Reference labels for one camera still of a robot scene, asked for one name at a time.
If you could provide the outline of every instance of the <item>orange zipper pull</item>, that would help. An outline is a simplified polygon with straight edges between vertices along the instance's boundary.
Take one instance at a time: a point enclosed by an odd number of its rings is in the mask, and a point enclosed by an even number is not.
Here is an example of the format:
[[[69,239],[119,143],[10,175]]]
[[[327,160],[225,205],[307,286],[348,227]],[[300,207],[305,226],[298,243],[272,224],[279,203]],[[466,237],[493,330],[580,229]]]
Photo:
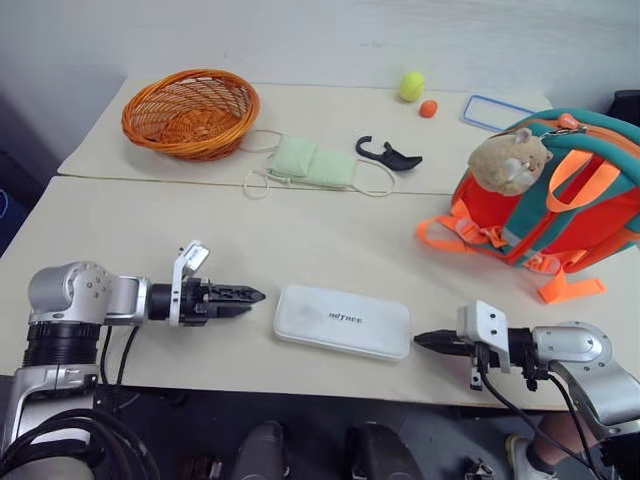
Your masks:
[[[563,113],[558,117],[558,126],[567,130],[575,130],[580,126],[580,123],[570,113]]]

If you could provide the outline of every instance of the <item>wicker basket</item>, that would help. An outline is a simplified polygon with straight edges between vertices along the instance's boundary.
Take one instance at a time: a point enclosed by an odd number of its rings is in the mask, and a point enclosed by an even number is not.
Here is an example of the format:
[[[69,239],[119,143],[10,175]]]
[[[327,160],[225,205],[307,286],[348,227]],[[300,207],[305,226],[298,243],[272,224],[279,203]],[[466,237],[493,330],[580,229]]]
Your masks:
[[[136,145],[204,162],[233,153],[260,110],[253,87],[222,70],[187,70],[141,90],[122,111]]]

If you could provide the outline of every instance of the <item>face mask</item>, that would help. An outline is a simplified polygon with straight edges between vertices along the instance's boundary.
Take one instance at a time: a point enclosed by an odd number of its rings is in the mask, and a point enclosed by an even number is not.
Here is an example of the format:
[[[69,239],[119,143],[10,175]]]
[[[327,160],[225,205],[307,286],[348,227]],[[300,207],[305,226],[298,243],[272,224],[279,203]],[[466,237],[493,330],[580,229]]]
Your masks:
[[[517,158],[510,158],[505,162],[507,181],[514,182],[525,187],[536,183],[537,178],[529,171],[529,164],[522,163]]]
[[[248,152],[273,152],[265,162],[263,170],[251,170],[244,179],[243,189],[249,198],[264,198],[269,194],[270,180],[291,184],[305,183],[331,188],[353,188],[354,190],[372,197],[384,197],[393,192],[395,177],[384,166],[368,160],[358,160],[355,156],[337,150],[329,150],[318,147],[310,140],[293,138],[269,130],[266,131],[280,135],[280,143],[276,147],[262,149],[248,149]],[[385,192],[370,192],[363,190],[354,183],[357,163],[369,163],[382,169],[391,179],[391,187]],[[261,195],[252,195],[249,190],[248,180],[251,175],[260,175],[265,178],[266,189]]]

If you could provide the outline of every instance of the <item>tennis ball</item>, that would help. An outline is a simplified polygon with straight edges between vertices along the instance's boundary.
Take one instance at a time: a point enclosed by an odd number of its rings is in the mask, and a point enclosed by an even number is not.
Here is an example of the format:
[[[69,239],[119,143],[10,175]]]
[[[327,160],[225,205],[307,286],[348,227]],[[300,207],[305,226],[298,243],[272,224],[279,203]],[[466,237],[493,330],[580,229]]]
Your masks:
[[[424,118],[433,117],[438,111],[438,102],[435,100],[425,100],[420,105],[420,116]]]
[[[424,90],[424,76],[418,72],[407,73],[402,78],[398,95],[407,102],[415,102]]]

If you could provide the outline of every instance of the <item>person's foot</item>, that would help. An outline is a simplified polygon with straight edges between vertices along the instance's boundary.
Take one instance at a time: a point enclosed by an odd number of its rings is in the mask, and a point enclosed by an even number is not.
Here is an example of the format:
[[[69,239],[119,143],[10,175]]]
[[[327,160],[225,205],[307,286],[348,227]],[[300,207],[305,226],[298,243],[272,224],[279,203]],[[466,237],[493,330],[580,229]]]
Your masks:
[[[514,480],[555,480],[555,473],[546,473],[536,470],[527,458],[527,448],[531,442],[518,435],[510,435],[505,446],[507,457],[513,469]]]

